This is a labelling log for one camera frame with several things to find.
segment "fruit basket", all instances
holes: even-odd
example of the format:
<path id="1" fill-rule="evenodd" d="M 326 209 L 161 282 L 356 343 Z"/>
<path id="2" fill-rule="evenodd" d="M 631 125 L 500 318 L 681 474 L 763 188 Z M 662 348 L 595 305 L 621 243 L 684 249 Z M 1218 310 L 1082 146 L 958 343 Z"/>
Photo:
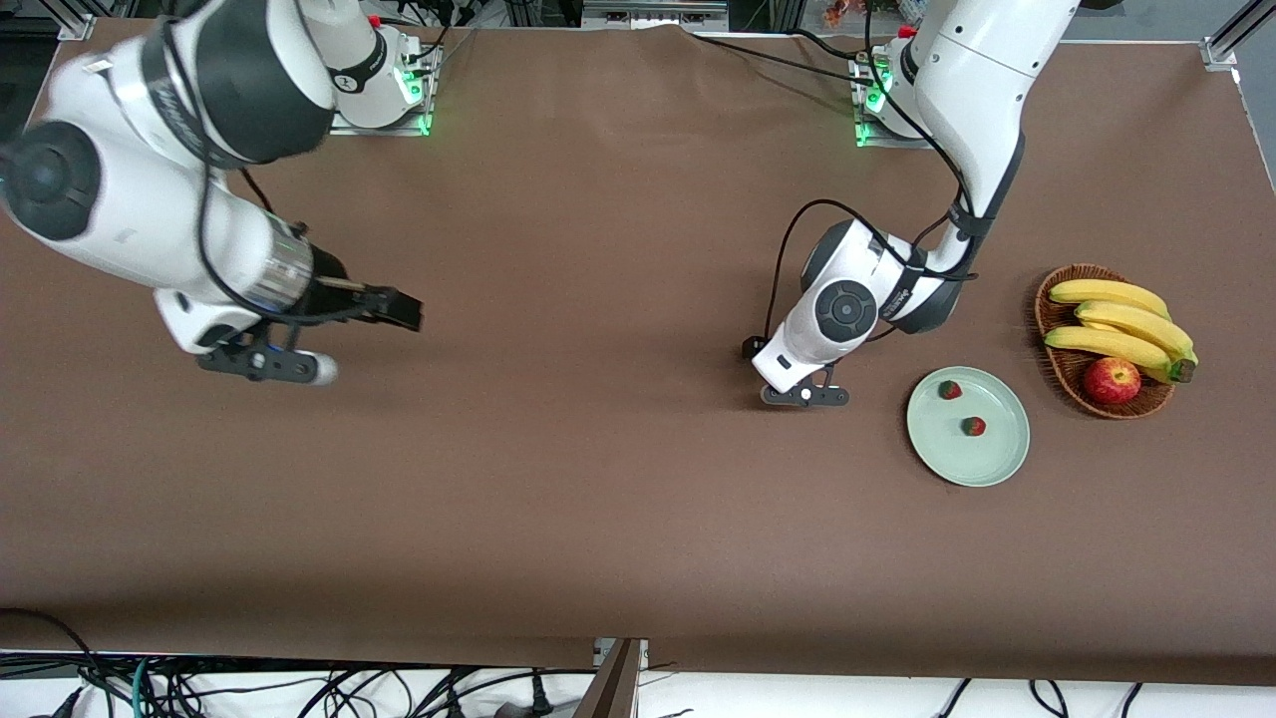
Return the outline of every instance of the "fruit basket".
<path id="1" fill-rule="evenodd" d="M 1082 278 L 1127 281 L 1125 277 L 1099 264 L 1068 264 L 1050 272 L 1041 282 L 1041 286 L 1037 287 L 1032 305 L 1032 314 L 1036 318 L 1040 337 L 1045 337 L 1055 326 L 1074 325 L 1077 323 L 1072 312 L 1074 306 L 1050 301 L 1050 288 L 1063 281 Z M 1174 397 L 1173 385 L 1162 385 L 1145 377 L 1142 389 L 1138 390 L 1138 395 L 1129 403 L 1119 406 L 1095 404 L 1086 398 L 1082 383 L 1086 370 L 1097 357 L 1087 351 L 1054 348 L 1044 344 L 1042 349 L 1045 351 L 1042 371 L 1046 372 L 1046 376 L 1053 377 L 1064 394 L 1082 409 L 1096 417 L 1105 420 L 1139 420 L 1160 412 L 1170 398 Z"/>

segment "apple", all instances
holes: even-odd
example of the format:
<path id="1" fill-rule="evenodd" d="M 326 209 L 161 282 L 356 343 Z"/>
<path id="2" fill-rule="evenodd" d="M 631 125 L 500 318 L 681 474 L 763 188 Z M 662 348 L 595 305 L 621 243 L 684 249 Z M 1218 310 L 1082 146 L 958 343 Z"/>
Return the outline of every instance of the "apple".
<path id="1" fill-rule="evenodd" d="M 1143 380 L 1138 367 L 1124 358 L 1105 356 L 1086 370 L 1085 386 L 1090 399 L 1099 404 L 1125 404 L 1138 394 Z"/>

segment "white robot link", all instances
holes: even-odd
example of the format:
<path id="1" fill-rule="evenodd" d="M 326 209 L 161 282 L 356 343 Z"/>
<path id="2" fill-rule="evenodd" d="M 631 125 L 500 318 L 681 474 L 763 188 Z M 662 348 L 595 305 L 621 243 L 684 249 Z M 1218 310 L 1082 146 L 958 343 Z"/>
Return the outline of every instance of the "white robot link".
<path id="1" fill-rule="evenodd" d="M 213 0 L 74 59 L 50 82 L 47 112 L 5 149 L 8 210 L 46 246 L 153 287 L 200 367 L 329 384 L 337 365 L 296 348 L 301 326 L 419 330 L 421 302 L 351 281 L 302 224 L 231 194 L 225 175 L 314 149 L 336 110 L 365 126 L 402 116 L 412 57 L 392 33 L 357 0 Z M 290 329 L 282 346 L 272 324 Z"/>
<path id="2" fill-rule="evenodd" d="M 1023 99 L 1076 8 L 1076 0 L 933 0 L 915 37 L 878 48 L 882 60 L 870 54 L 873 66 L 884 65 L 878 74 L 891 78 L 891 102 L 877 120 L 902 138 L 925 131 L 961 191 L 933 251 L 878 231 L 854 210 L 854 221 L 824 233 L 803 268 L 804 293 L 775 335 L 745 341 L 745 356 L 768 385 L 763 402 L 846 404 L 832 367 L 878 319 L 906 333 L 944 323 L 1023 154 Z M 817 385 L 819 372 L 824 383 Z"/>

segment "round plate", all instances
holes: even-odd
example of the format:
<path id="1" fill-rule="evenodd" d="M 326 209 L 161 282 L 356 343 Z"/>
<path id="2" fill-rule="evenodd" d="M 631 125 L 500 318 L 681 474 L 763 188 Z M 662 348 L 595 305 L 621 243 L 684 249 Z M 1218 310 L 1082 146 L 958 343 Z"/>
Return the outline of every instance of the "round plate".
<path id="1" fill-rule="evenodd" d="M 946 400 L 939 385 L 954 381 L 962 395 Z M 962 420 L 988 423 L 984 436 L 961 431 Z M 909 399 L 909 439 L 930 471 L 965 487 L 1011 478 L 1028 455 L 1028 416 L 1002 380 L 970 367 L 948 367 L 921 380 Z"/>

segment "bunch of bananas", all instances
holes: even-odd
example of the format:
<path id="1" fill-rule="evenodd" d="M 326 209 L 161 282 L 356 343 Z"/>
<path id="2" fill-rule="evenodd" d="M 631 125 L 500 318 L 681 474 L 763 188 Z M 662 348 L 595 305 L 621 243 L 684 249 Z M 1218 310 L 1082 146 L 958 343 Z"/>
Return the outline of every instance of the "bunch of bananas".
<path id="1" fill-rule="evenodd" d="M 1192 337 L 1160 296 L 1127 282 L 1071 279 L 1054 284 L 1050 300 L 1077 304 L 1081 325 L 1050 330 L 1046 344 L 1124 358 L 1161 384 L 1192 381 L 1199 365 Z"/>

